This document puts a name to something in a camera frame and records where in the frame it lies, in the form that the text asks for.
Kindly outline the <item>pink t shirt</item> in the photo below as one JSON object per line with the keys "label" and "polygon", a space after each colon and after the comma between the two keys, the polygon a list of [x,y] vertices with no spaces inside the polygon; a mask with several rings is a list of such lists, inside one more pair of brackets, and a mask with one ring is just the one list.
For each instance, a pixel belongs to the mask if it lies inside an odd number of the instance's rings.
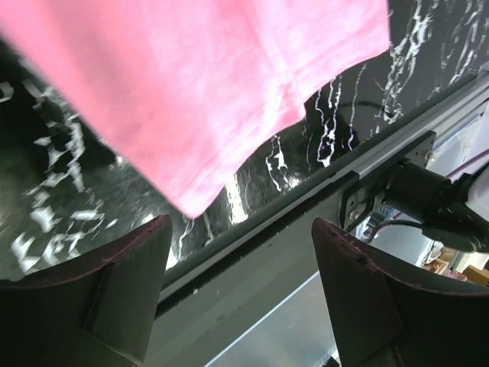
{"label": "pink t shirt", "polygon": [[386,1],[3,1],[1,36],[189,218],[390,45]]}

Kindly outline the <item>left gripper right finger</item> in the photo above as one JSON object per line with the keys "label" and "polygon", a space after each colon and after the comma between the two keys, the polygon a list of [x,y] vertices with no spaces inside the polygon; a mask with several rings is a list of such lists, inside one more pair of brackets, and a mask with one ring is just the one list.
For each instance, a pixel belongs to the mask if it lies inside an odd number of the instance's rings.
{"label": "left gripper right finger", "polygon": [[488,289],[434,274],[317,218],[312,238],[343,366],[486,366]]}

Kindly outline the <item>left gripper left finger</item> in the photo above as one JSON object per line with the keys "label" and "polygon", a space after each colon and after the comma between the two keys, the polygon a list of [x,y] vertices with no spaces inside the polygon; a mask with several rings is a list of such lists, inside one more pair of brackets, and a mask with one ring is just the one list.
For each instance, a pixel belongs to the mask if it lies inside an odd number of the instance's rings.
{"label": "left gripper left finger", "polygon": [[172,239],[157,216],[18,281],[1,282],[3,366],[140,366]]}

